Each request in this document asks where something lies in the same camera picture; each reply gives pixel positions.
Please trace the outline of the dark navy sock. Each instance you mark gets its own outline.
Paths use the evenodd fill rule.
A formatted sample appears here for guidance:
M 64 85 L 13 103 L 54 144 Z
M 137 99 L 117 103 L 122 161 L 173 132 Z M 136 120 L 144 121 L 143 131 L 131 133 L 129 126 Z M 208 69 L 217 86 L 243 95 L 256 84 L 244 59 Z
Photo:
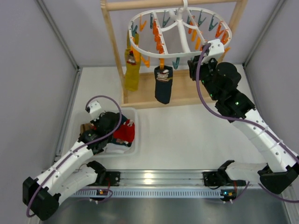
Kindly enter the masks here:
M 154 69 L 155 76 L 155 98 L 162 104 L 168 104 L 171 98 L 173 83 L 173 68 L 164 66 L 163 69 L 157 66 Z

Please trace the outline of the white clip hanger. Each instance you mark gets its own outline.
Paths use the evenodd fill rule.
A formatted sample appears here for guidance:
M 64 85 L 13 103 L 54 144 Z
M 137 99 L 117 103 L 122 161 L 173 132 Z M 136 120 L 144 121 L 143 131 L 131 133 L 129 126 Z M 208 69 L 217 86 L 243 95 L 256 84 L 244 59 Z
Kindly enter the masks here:
M 134 43 L 134 34 L 142 32 L 146 25 L 152 31 L 155 51 L 144 50 Z M 233 36 L 231 28 L 219 14 L 191 7 L 186 0 L 178 8 L 152 9 L 137 14 L 130 20 L 128 31 L 136 61 L 149 67 L 150 59 L 157 58 L 161 69 L 166 59 L 173 59 L 172 66 L 177 69 L 181 58 L 199 55 L 207 42 L 214 39 L 223 43 L 225 54 Z

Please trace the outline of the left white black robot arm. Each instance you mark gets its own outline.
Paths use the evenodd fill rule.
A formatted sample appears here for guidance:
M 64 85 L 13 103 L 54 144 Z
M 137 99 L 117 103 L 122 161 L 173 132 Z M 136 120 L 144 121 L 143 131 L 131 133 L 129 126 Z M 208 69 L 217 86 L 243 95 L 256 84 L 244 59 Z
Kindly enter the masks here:
M 81 188 L 102 181 L 106 169 L 96 161 L 78 168 L 94 155 L 104 151 L 113 133 L 122 124 L 122 113 L 103 112 L 92 120 L 91 127 L 79 135 L 71 149 L 36 178 L 28 177 L 22 184 L 22 201 L 28 217 L 49 219 L 65 199 Z

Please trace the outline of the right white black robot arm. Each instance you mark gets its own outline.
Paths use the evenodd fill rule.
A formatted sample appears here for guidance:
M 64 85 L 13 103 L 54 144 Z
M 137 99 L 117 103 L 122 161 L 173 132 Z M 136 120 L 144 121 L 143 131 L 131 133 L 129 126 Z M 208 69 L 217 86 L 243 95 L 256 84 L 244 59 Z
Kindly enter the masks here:
M 264 163 L 228 160 L 217 171 L 205 175 L 205 185 L 255 182 L 273 194 L 282 193 L 299 176 L 299 156 L 278 138 L 253 102 L 237 89 L 241 75 L 236 67 L 219 63 L 215 58 L 204 63 L 200 56 L 187 63 L 204 107 L 241 131 L 265 160 Z

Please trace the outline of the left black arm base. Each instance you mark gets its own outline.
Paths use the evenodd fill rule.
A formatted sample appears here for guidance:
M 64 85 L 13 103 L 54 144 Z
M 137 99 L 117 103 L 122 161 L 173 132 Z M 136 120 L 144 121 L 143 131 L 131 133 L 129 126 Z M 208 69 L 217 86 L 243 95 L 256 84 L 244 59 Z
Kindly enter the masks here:
M 121 173 L 118 171 L 106 171 L 103 174 L 100 174 L 95 183 L 91 184 L 91 186 L 119 186 L 119 181 L 121 179 Z

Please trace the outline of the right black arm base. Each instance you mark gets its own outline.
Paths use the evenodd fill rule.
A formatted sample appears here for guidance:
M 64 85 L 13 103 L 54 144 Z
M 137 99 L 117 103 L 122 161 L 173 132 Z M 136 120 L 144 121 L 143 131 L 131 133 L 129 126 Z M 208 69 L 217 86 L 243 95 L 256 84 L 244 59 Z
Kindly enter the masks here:
M 229 176 L 222 171 L 206 171 L 203 172 L 204 185 L 207 187 L 231 186 L 232 181 Z

